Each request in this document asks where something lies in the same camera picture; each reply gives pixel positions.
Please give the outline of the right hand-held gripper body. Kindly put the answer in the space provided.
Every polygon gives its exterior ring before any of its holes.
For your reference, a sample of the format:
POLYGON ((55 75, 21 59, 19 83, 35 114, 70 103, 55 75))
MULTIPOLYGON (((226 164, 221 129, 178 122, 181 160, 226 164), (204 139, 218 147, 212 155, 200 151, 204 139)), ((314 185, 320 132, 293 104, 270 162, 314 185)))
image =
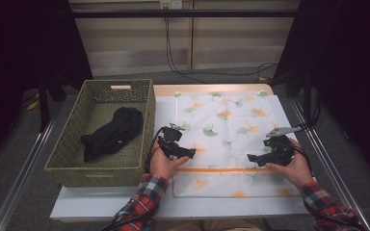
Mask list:
POLYGON ((298 131, 295 127, 280 127, 274 128, 266 135, 264 145, 271 148, 271 152, 267 153, 268 163, 277 164, 281 166, 287 166, 295 151, 300 151, 298 146, 295 146, 287 137, 287 134, 298 131))

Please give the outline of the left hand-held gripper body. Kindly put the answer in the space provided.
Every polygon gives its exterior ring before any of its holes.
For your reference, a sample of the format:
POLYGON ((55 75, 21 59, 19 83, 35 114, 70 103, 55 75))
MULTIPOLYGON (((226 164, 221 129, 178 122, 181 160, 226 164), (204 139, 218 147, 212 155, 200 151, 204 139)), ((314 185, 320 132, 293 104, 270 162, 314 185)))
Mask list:
POLYGON ((162 128, 163 135, 158 137, 158 143, 167 157, 181 158, 187 155, 187 149, 178 144, 182 130, 182 127, 173 123, 162 128))

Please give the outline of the white leaf-print mesh laundry bag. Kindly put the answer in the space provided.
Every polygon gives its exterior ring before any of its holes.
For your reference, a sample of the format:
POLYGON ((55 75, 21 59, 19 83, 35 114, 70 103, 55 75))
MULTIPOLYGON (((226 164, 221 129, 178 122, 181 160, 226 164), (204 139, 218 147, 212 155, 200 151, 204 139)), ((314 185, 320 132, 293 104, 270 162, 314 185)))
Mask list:
POLYGON ((285 197, 298 190, 284 176, 249 160, 271 151, 266 135, 278 126, 264 90, 178 92, 174 123, 193 159, 173 177, 177 197, 285 197))

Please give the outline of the green woven basket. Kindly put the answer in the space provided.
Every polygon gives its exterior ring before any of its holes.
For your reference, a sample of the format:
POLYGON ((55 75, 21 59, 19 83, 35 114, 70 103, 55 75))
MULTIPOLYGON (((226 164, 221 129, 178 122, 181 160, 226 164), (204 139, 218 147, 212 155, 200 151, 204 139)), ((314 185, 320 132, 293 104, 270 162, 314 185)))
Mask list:
POLYGON ((154 87, 149 79, 85 81, 45 171, 70 188, 137 185, 153 145, 155 110, 154 87), (86 162, 86 145, 81 138, 112 121, 115 111, 122 107, 142 112, 140 134, 121 150, 86 162))

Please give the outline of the black garment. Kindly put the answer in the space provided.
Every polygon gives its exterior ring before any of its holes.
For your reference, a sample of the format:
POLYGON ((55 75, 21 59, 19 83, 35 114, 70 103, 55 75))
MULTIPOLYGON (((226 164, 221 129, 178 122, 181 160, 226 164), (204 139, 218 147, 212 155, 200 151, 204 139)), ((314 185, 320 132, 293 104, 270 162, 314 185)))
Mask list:
POLYGON ((81 137, 85 145, 84 161, 92 161, 105 154, 115 154, 136 138, 143 129, 143 114, 136 108, 122 107, 113 119, 90 135, 81 137))

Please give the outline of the person's left hand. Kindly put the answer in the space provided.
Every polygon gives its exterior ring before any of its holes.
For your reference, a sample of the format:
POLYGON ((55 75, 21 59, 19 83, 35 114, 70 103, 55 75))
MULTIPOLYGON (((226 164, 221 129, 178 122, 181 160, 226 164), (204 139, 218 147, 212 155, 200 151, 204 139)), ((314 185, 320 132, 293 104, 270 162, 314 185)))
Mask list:
POLYGON ((159 143, 156 141, 152 147, 152 157, 150 160, 149 172, 170 180, 176 170, 189 161, 188 157, 171 160, 168 158, 159 143))

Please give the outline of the person's right hand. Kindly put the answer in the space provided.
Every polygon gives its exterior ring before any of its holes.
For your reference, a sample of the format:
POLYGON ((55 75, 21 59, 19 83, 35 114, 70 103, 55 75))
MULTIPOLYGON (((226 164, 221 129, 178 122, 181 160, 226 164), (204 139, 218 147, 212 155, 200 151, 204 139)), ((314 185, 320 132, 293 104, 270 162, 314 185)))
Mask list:
POLYGON ((265 167, 282 174, 298 189, 313 181, 306 158, 298 151, 294 152, 292 161, 285 167, 272 163, 266 164, 265 167))

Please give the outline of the white table cover sheet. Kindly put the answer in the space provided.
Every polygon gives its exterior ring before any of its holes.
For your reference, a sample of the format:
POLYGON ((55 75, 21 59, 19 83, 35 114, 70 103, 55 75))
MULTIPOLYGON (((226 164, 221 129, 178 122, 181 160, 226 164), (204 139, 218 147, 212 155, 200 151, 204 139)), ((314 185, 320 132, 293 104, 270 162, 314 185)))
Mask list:
MULTIPOLYGON (((279 100, 274 95, 270 104, 277 127, 288 123, 279 100)), ((174 122, 175 96, 160 96, 156 101, 156 125, 174 122)), ((173 193, 173 179, 161 201, 157 214, 160 219, 237 218, 301 215, 305 211, 300 194, 285 197, 177 197, 173 193)))

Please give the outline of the black horizontal bar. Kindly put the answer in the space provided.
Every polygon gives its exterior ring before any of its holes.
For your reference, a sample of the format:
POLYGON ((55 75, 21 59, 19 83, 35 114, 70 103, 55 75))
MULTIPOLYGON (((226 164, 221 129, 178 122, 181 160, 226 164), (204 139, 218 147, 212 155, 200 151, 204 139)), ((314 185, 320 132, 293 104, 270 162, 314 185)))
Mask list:
POLYGON ((297 10, 72 10, 75 18, 295 17, 297 10))

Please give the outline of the yellow floor tag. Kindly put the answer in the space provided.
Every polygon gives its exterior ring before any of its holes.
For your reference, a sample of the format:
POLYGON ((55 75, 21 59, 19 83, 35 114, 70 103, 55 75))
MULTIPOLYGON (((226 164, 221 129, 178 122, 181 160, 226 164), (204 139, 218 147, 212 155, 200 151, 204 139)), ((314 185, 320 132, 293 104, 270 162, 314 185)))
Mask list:
POLYGON ((37 94, 34 99, 32 100, 31 103, 29 103, 29 105, 27 106, 26 110, 27 111, 31 111, 33 109, 35 109, 37 107, 37 105, 39 104, 39 101, 40 101, 40 96, 39 94, 37 94))

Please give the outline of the metal floor rail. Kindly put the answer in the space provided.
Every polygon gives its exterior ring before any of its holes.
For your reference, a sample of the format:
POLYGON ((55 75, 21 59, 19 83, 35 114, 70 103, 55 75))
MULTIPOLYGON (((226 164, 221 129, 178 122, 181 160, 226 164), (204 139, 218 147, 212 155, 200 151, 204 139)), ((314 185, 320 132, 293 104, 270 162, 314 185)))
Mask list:
POLYGON ((333 162, 327 147, 322 142, 316 130, 313 127, 308 127, 304 128, 300 132, 296 132, 295 135, 298 140, 302 142, 302 147, 305 151, 314 153, 316 156, 315 162, 322 166, 323 171, 328 176, 328 179, 333 186, 340 202, 343 205, 352 208, 357 213, 360 224, 364 227, 364 230, 370 231, 370 225, 366 220, 365 215, 360 209, 353 194, 347 187, 347 184, 344 182, 344 179, 339 173, 337 166, 333 162))
POLYGON ((25 186, 29 181, 32 171, 35 168, 38 159, 40 158, 40 154, 45 148, 47 140, 52 133, 54 124, 58 119, 62 108, 63 105, 58 105, 55 107, 52 116, 49 118, 48 124, 42 132, 39 132, 32 149, 28 153, 28 157, 23 164, 21 171, 17 174, 11 190, 3 200, 0 206, 0 231, 6 230, 18 201, 24 192, 25 186))

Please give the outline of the black stand post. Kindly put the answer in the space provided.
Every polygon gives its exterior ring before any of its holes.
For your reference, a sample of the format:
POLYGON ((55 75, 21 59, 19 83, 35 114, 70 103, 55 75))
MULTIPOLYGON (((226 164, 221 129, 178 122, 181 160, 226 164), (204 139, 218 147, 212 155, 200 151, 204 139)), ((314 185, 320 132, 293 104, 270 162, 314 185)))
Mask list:
POLYGON ((309 71, 305 73, 304 118, 306 122, 309 122, 311 118, 311 76, 309 71))
POLYGON ((40 131, 43 132, 49 122, 49 107, 47 102, 47 89, 44 78, 39 78, 39 103, 40 103, 40 131))

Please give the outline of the white wall outlet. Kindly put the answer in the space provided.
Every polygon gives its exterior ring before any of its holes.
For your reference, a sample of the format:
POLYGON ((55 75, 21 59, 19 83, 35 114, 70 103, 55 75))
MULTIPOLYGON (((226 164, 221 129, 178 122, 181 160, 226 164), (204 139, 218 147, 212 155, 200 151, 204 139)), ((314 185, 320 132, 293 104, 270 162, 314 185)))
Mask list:
POLYGON ((162 10, 181 10, 183 8, 182 0, 160 0, 162 10))

